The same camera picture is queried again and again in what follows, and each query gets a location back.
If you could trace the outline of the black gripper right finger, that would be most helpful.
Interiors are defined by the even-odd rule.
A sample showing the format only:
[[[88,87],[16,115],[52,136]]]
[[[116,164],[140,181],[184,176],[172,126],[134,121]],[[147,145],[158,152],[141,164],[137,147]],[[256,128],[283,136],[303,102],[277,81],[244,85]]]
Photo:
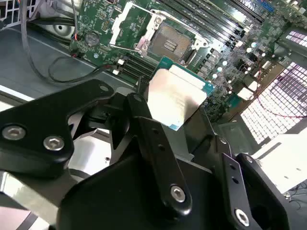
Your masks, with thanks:
[[[193,162],[213,174],[214,214],[224,230],[297,230],[299,217],[250,156],[234,156],[229,142],[214,130],[201,105],[192,116],[197,143]]]

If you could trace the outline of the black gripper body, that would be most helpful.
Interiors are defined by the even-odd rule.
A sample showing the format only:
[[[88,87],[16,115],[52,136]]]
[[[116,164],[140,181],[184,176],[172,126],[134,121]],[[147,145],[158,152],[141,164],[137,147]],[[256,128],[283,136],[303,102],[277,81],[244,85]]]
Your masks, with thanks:
[[[75,185],[63,199],[58,230],[228,230],[213,176],[178,160],[192,196],[191,213],[179,220],[163,210],[153,176],[140,156],[119,163]]]

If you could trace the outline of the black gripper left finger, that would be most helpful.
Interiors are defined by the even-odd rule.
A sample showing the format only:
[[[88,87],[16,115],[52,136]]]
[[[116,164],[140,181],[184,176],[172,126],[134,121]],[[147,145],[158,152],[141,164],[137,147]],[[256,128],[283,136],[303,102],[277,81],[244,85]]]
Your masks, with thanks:
[[[137,93],[121,96],[100,80],[89,80],[0,114],[0,167],[11,173],[56,178],[74,152],[74,140],[88,129],[105,127],[122,155],[135,141],[141,154],[152,208],[184,217],[192,198],[162,125]]]

